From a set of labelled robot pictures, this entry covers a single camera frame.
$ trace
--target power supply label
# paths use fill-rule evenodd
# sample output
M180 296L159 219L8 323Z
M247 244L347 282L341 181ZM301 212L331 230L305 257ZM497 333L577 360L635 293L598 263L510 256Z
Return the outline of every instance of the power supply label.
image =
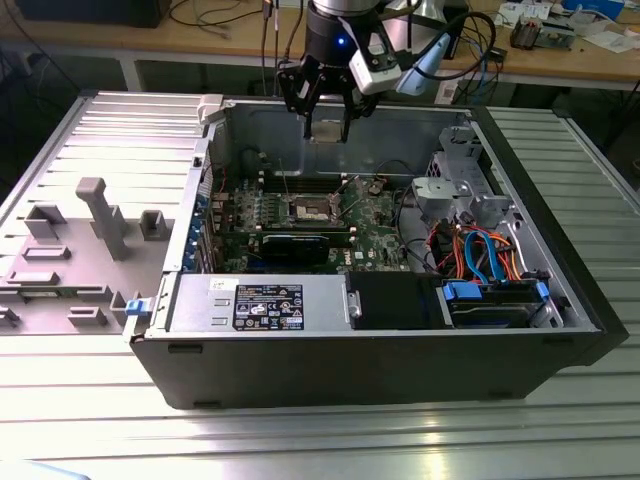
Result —
M304 330L302 285L238 285L233 312L241 332Z

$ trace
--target green circuit board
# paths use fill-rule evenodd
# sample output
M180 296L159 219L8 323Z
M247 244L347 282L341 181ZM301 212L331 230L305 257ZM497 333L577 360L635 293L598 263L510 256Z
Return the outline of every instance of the green circuit board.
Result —
M305 234L314 234L317 229L318 235L343 244L330 248L326 263L296 270L299 273L409 270L392 226L392 192L382 190L372 195L372 182L371 178L356 178L339 196L265 193L257 183L245 182L232 193L233 202L228 202L232 205L217 216L222 223L230 219L232 224L231 228L218 228L224 243L224 270L261 271L257 246L271 232L267 226L282 230L304 227Z

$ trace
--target wooden workbench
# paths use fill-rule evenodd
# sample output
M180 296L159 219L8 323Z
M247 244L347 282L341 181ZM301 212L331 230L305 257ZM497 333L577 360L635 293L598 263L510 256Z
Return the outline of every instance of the wooden workbench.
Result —
M232 5L227 0L200 0L201 10ZM474 10L495 12L496 0L472 0ZM209 16L223 20L260 8L257 0L247 0L229 12ZM176 16L193 22L187 4ZM297 9L281 9L279 51L285 47L293 28ZM229 39L196 27L180 25L165 18L156 29L136 29L123 26L86 25L58 22L30 22L19 16L23 27L51 53L111 57L120 60L130 89L142 88L136 82L136 61L166 60L211 64L259 65L262 16L252 15L228 24ZM622 22L640 24L640 15L624 12ZM291 57L298 58L304 49L304 18L292 45ZM576 39L570 51L535 49L524 51L509 47L510 30L498 27L497 46L508 50L501 81L558 86L629 89L640 78L640 51L615 54ZM33 50L6 15L0 18L0 42L9 50ZM273 30L267 38L267 56L273 57ZM461 70L473 61L468 46L462 46L454 60L444 61L442 70Z

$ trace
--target motherboard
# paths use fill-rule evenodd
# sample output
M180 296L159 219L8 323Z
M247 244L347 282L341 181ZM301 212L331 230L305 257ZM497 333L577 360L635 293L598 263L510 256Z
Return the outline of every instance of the motherboard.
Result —
M194 271L409 270L395 227L397 191L376 177L258 178L211 196Z

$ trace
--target blue cable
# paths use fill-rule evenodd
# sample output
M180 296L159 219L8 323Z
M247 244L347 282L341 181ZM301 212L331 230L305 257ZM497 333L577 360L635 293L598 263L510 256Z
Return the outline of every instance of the blue cable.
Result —
M478 270L476 266L473 264L473 258L471 257L471 244L473 243L473 239L476 237L476 235L480 235L483 238L484 242L487 244L489 264L491 265L491 273L493 273L493 276L495 277L496 280L498 281L504 280L504 272L502 271L502 268L498 263L498 256L496 254L495 246L493 245L491 238L489 238L489 235L487 235L484 232L478 232L478 231L471 232L469 235L467 235L467 238L464 241L464 259L467 262L467 266L469 267L469 270L471 270L480 279L480 281L483 284L486 285L489 283L489 280L487 280L487 277L485 277L482 274L482 272Z

